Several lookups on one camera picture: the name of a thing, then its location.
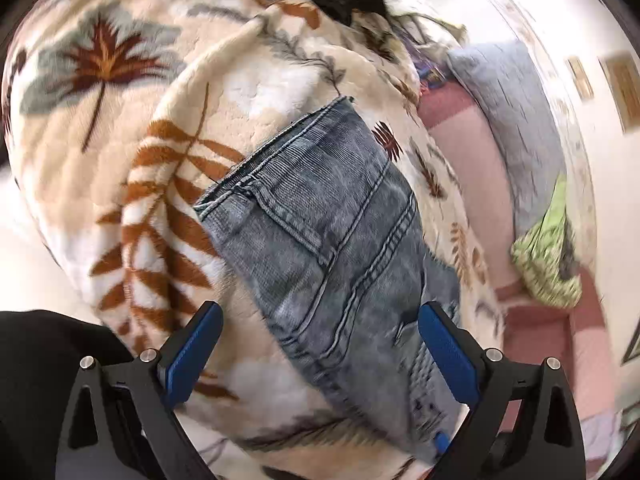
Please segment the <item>grey denim pants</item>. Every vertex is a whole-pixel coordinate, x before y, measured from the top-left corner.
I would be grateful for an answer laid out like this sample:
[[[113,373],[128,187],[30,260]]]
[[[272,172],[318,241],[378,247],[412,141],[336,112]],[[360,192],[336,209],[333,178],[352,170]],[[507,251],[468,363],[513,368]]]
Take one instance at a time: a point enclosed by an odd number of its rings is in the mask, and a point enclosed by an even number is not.
[[[195,204],[296,370],[346,415],[424,462],[459,407],[419,331],[457,273],[422,234],[410,184],[347,98],[300,118]]]

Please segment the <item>pink sofa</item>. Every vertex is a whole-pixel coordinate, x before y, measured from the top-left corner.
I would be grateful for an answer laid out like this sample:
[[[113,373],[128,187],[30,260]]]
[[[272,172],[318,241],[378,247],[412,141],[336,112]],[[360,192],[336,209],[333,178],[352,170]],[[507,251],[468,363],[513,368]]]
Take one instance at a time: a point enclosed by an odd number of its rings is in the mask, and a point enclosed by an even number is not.
[[[506,316],[504,348],[514,360],[538,364],[558,358],[570,380],[590,468],[612,450],[620,418],[614,408],[613,357],[599,295],[586,268],[576,307],[549,307],[529,295],[509,248],[515,240],[510,186],[487,119],[460,84],[447,82],[420,97],[418,114],[456,172],[488,280]]]

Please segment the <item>dark grey cloth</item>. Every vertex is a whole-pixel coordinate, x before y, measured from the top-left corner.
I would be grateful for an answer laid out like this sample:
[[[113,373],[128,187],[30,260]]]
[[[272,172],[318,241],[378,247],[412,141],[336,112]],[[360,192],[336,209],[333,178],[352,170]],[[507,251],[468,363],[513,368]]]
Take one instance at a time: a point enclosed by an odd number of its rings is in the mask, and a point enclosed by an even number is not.
[[[578,262],[575,257],[574,233],[569,218],[565,218],[563,240],[559,260],[559,278],[566,282],[578,274]]]

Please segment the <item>green patterned folded blanket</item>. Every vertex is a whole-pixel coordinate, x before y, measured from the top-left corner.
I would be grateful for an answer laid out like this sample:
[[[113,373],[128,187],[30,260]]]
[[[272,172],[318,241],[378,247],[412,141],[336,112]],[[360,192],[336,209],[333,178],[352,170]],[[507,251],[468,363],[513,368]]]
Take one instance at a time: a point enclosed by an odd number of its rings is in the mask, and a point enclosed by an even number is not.
[[[569,281],[559,278],[559,260],[566,209],[566,175],[556,179],[550,203],[542,217],[511,247],[512,261],[530,294],[552,308],[571,309],[582,298],[578,274]]]

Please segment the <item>leaf pattern beige blanket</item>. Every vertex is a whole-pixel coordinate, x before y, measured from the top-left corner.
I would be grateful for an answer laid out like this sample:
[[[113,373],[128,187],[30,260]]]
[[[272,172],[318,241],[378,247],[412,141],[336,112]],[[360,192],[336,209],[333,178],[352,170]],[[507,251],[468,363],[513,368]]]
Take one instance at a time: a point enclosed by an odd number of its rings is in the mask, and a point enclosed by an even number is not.
[[[6,52],[12,174],[43,244],[94,315],[134,351],[207,299],[216,351],[179,415],[230,479],[422,479],[427,466],[335,413],[299,376],[195,202],[294,120],[351,96],[408,180],[462,323],[503,322],[460,183],[418,115],[418,74],[382,16],[332,20],[310,0],[37,0]]]

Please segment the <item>grey quilted blanket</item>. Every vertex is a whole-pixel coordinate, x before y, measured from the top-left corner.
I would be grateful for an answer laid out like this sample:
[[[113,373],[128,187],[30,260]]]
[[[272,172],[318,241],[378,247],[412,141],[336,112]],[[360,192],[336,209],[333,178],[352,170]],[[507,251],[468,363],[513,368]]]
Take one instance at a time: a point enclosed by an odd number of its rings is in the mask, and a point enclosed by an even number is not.
[[[536,66],[520,40],[450,50],[447,60],[488,120],[509,178],[515,233],[522,236],[544,216],[566,173]]]

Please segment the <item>purple patterned item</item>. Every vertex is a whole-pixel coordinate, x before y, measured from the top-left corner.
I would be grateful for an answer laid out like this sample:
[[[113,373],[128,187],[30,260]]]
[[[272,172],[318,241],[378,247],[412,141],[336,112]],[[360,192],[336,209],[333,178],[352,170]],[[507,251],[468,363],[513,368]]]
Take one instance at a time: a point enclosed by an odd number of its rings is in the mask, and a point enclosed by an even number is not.
[[[419,44],[412,55],[421,86],[427,90],[442,88],[450,78],[446,50],[437,44]]]

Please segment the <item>white patterned pillow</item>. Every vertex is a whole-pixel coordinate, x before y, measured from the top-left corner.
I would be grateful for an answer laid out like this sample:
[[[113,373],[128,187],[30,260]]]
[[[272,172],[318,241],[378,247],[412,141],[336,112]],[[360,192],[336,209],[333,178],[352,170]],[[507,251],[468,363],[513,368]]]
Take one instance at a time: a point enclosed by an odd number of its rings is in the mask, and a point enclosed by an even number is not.
[[[390,24],[402,31],[416,48],[434,62],[447,52],[468,44],[468,30],[454,23],[432,0],[384,0]]]

